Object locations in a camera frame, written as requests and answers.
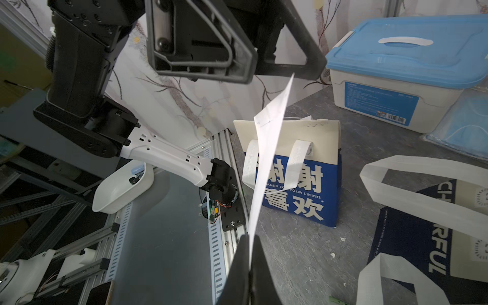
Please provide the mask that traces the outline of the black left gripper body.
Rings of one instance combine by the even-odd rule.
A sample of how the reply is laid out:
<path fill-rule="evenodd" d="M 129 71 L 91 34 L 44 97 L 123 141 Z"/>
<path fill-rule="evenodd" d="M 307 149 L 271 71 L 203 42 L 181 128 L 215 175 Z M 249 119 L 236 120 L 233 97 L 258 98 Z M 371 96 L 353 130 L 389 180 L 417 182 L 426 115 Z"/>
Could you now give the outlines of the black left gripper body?
<path fill-rule="evenodd" d="M 49 8 L 69 21 L 134 23 L 195 23 L 223 19 L 238 23 L 284 23 L 289 1 L 48 1 Z"/>

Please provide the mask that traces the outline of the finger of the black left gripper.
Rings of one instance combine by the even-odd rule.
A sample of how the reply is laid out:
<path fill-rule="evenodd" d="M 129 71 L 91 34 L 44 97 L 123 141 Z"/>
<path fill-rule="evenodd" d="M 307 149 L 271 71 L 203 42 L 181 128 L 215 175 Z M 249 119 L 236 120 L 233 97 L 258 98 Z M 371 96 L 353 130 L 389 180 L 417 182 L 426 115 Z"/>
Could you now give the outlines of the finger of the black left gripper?
<path fill-rule="evenodd" d="M 256 75 L 316 80 L 326 65 L 292 1 L 263 1 L 254 46 Z"/>
<path fill-rule="evenodd" d="M 258 55 L 224 1 L 146 1 L 147 59 L 162 76 L 248 84 Z"/>

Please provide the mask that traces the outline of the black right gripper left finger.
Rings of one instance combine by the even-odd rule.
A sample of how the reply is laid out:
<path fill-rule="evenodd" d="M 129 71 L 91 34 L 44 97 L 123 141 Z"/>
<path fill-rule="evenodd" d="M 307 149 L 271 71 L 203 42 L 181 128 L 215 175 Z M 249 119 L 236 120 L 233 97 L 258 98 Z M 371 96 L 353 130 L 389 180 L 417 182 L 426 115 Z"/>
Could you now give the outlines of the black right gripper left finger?
<path fill-rule="evenodd" d="M 245 305 L 249 303 L 249 236 L 240 238 L 230 271 L 222 294 L 217 301 L 218 305 Z"/>

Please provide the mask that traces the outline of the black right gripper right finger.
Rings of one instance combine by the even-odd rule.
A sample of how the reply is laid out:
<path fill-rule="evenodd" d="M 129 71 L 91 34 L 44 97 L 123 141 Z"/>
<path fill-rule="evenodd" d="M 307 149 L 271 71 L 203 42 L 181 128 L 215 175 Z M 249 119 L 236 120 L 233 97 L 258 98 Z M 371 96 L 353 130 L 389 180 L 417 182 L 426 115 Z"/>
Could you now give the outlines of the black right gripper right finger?
<path fill-rule="evenodd" d="M 261 240 L 254 238 L 250 269 L 250 304 L 282 305 L 266 260 Z"/>

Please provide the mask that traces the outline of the white receipt bag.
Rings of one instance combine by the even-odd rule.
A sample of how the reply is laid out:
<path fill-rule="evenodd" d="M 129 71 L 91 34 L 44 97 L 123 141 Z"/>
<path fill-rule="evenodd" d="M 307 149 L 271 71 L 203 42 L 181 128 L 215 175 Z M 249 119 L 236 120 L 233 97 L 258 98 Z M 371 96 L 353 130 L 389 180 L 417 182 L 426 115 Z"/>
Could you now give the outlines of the white receipt bag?
<path fill-rule="evenodd" d="M 252 253 L 257 222 L 264 199 L 269 172 L 271 170 L 271 166 L 273 165 L 273 158 L 277 148 L 293 80 L 293 78 L 290 78 L 283 92 L 275 97 L 260 113 L 254 117 L 259 148 L 259 166 L 252 198 L 248 229 L 249 266 L 252 265 Z"/>

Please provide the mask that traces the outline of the navy paper bag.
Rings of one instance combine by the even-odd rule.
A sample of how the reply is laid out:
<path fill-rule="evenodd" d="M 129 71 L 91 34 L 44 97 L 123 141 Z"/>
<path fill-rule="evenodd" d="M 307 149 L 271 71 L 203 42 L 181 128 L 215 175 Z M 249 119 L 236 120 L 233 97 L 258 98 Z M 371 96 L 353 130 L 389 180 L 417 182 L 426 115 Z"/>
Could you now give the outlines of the navy paper bag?
<path fill-rule="evenodd" d="M 411 192 L 383 182 L 389 170 L 443 178 Z M 392 156 L 363 167 L 360 178 L 381 204 L 357 303 L 382 304 L 389 278 L 419 304 L 487 303 L 487 170 L 458 161 Z"/>
<path fill-rule="evenodd" d="M 254 189 L 259 166 L 255 123 L 236 120 L 234 124 L 245 152 L 242 181 Z M 338 120 L 285 120 L 262 207 L 335 227 L 341 190 L 341 164 L 341 124 Z"/>

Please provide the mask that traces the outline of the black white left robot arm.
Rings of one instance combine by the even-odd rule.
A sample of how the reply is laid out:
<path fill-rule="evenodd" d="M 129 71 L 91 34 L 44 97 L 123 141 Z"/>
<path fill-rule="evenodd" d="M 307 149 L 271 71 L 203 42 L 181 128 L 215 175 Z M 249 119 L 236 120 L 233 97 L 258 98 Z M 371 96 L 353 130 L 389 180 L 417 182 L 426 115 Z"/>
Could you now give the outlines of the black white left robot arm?
<path fill-rule="evenodd" d="M 248 84 L 255 75 L 317 80 L 326 66 L 291 1 L 49 1 L 55 36 L 53 82 L 35 117 L 103 158 L 121 156 L 177 174 L 224 207 L 238 199 L 235 171 L 151 135 L 105 96 L 116 60 L 138 19 L 147 55 L 162 76 Z"/>

